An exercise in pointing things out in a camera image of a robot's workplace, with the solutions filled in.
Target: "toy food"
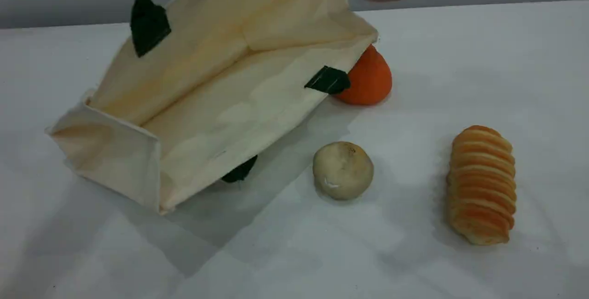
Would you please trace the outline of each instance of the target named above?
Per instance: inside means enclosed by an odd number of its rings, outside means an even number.
[[[313,176],[321,192],[336,200],[351,200],[370,186],[374,165],[360,146],[335,142],[315,154]]]
[[[372,106],[391,93],[393,77],[387,61],[370,45],[348,74],[352,86],[337,94],[346,104]]]
[[[517,200],[512,149],[497,131],[484,126],[465,129],[452,143],[448,218],[472,244],[509,241]]]

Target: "folded bag flap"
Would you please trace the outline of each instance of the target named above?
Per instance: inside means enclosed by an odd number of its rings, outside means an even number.
[[[82,100],[47,133],[78,175],[160,211],[160,142],[150,132]]]

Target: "bread roll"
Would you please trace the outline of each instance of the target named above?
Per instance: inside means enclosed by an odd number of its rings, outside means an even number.
[[[472,244],[509,241],[517,200],[512,150],[497,131],[484,126],[465,129],[452,143],[448,219]]]

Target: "table surface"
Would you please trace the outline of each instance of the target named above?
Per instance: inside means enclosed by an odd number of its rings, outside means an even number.
[[[76,177],[43,129],[127,25],[0,30],[0,298],[589,297],[589,1],[362,12],[395,87],[326,100],[260,155],[160,217]],[[473,124],[514,146],[511,241],[473,247],[443,220],[450,144]],[[364,147],[371,188],[319,197],[315,151]]]

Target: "canvas tote bag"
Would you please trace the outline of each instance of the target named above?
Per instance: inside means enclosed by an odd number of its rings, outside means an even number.
[[[377,38],[347,0],[136,0],[131,30],[47,133],[78,175],[158,213],[251,167]]]

